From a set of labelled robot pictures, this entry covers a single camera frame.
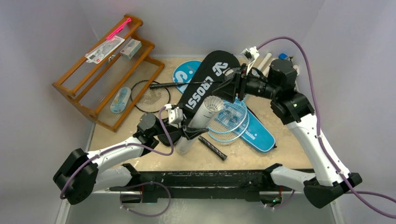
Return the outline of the white shuttlecock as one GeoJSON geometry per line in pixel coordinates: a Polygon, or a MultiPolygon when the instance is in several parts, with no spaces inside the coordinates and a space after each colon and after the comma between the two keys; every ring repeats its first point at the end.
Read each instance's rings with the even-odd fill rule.
{"type": "Polygon", "coordinates": [[[207,98],[205,98],[204,105],[206,109],[211,112],[220,112],[224,109],[223,100],[216,96],[208,96],[207,98]]]}

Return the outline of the white shuttlecock tube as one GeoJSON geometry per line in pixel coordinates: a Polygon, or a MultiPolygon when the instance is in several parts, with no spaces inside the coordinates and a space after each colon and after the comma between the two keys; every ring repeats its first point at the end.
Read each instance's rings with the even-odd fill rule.
{"type": "MultiPolygon", "coordinates": [[[[206,109],[203,101],[193,116],[191,122],[188,124],[188,127],[207,128],[209,123],[214,119],[215,116],[218,115],[218,113],[219,112],[211,112],[206,109]]],[[[181,137],[181,139],[176,144],[176,151],[180,155],[188,153],[199,137],[196,137],[192,140],[187,140],[185,137],[181,137]]]]}

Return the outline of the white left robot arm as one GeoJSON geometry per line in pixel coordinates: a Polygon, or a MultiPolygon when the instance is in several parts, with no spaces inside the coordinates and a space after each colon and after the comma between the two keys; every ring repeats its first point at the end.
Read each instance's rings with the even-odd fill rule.
{"type": "Polygon", "coordinates": [[[146,113],[141,116],[137,131],[126,140],[96,151],[73,150],[53,177],[60,189],[60,199],[75,205],[91,193],[112,187],[133,191],[139,186],[134,167],[125,162],[149,153],[171,156],[179,140],[172,135],[193,140],[208,131],[208,122],[193,119],[188,125],[182,121],[176,127],[173,120],[165,123],[160,115],[146,113]]]}

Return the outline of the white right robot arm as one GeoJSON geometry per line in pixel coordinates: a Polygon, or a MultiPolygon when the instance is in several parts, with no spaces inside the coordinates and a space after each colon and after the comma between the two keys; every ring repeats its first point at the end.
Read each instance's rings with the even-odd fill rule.
{"type": "Polygon", "coordinates": [[[323,208],[362,182],[339,160],[319,127],[318,113],[308,98],[296,90],[297,70],[291,61],[271,62],[268,75],[254,76],[246,64],[227,69],[213,95],[228,102],[253,95],[270,100],[273,113],[287,126],[307,155],[313,173],[276,164],[266,169],[263,186],[285,186],[305,195],[316,208],[323,208]]]}

